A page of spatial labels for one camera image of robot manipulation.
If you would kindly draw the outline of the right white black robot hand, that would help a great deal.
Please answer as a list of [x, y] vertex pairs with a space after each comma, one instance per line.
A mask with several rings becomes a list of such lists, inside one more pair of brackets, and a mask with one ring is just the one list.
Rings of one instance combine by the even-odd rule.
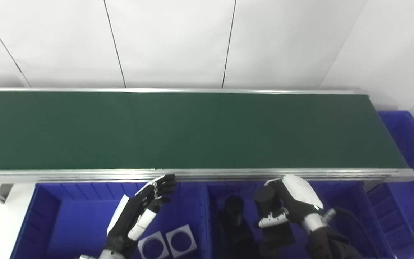
[[309, 182], [303, 178], [287, 174], [266, 181], [263, 187], [273, 191], [271, 200], [274, 201], [277, 197], [280, 205], [266, 210], [265, 216], [256, 223], [258, 228], [295, 223], [310, 234], [328, 226], [321, 215], [323, 203]]

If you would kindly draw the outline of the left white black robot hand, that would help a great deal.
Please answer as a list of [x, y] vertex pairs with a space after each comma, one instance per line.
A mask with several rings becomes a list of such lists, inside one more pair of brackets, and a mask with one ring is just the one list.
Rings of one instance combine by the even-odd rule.
[[108, 225], [101, 259], [128, 259], [139, 239], [155, 219], [163, 204], [171, 201], [176, 175], [167, 174], [146, 183], [133, 196], [123, 195]]

